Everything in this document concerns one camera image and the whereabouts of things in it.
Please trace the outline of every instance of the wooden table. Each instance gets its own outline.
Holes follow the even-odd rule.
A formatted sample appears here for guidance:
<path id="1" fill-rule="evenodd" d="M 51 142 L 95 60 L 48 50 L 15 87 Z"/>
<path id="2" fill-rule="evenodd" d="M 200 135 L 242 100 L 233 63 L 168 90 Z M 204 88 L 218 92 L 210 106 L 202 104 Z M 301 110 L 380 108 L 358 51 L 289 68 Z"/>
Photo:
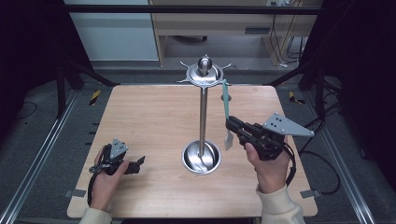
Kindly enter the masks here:
<path id="1" fill-rule="evenodd" d="M 245 122 L 265 122 L 274 112 L 283 115 L 276 90 L 268 86 L 230 86 L 230 115 Z M 146 156 L 138 175 L 125 175 L 109 206 L 113 217 L 260 217 L 262 205 L 255 192 L 257 177 L 246 152 L 235 136 L 224 150 L 226 134 L 221 86 L 208 89 L 206 140 L 221 151 L 219 168 L 209 175 L 194 175 L 182 164 L 181 152 L 199 138 L 200 88 L 175 86 L 118 86 L 92 143 L 76 189 L 87 189 L 89 168 L 98 150 L 117 137 L 129 146 L 125 156 L 136 161 Z M 289 144 L 295 148 L 292 137 Z M 296 153 L 297 174 L 290 197 L 314 216 L 313 198 L 300 191 L 310 189 Z M 85 198 L 73 197 L 67 214 L 82 217 Z"/>

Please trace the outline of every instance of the sleeve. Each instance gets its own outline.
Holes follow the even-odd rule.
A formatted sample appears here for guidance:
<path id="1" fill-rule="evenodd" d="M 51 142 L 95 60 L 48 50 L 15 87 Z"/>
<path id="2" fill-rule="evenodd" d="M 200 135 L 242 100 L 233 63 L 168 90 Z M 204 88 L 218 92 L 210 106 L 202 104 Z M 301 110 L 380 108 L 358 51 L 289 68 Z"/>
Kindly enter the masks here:
<path id="1" fill-rule="evenodd" d="M 85 210 L 84 217 L 82 217 L 79 224 L 110 224 L 111 223 L 111 216 L 104 211 L 94 209 L 94 208 L 87 208 Z"/>
<path id="2" fill-rule="evenodd" d="M 305 223 L 303 208 L 291 200 L 286 185 L 270 194 L 263 194 L 258 190 L 256 192 L 262 200 L 262 224 Z"/>

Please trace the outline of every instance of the metal pole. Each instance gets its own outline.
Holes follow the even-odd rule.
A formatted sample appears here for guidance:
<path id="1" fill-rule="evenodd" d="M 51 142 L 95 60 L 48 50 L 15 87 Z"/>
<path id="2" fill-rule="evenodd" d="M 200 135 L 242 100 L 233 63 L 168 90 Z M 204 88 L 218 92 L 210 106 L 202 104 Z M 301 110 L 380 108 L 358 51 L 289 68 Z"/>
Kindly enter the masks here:
<path id="1" fill-rule="evenodd" d="M 199 127 L 199 154 L 202 158 L 205 153 L 205 130 L 206 130 L 206 108 L 207 108 L 207 91 L 208 89 L 201 88 L 201 112 L 200 112 L 200 127 Z"/>

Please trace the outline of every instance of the white panel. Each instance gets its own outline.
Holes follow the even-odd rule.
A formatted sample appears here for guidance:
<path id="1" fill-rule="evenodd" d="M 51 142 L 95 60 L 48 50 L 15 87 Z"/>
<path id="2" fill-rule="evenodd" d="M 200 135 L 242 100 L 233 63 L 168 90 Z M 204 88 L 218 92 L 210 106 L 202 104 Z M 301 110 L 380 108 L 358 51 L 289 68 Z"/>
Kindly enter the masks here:
<path id="1" fill-rule="evenodd" d="M 64 0 L 66 4 L 148 5 L 147 0 Z M 91 61 L 158 61 L 148 13 L 70 13 Z"/>

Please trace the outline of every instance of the person's left hand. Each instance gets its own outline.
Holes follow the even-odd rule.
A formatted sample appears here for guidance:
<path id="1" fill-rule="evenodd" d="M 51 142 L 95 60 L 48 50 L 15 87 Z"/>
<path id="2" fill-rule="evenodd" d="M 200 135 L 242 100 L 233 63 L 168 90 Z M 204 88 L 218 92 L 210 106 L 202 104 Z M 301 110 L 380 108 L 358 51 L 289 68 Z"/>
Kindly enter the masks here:
<path id="1" fill-rule="evenodd" d="M 95 164 L 99 162 L 102 150 L 96 155 Z M 106 211 L 108 205 L 113 198 L 117 187 L 119 186 L 121 177 L 128 169 L 128 161 L 124 161 L 114 175 L 108 175 L 106 172 L 101 172 L 97 177 L 92 187 L 92 201 L 90 208 Z"/>

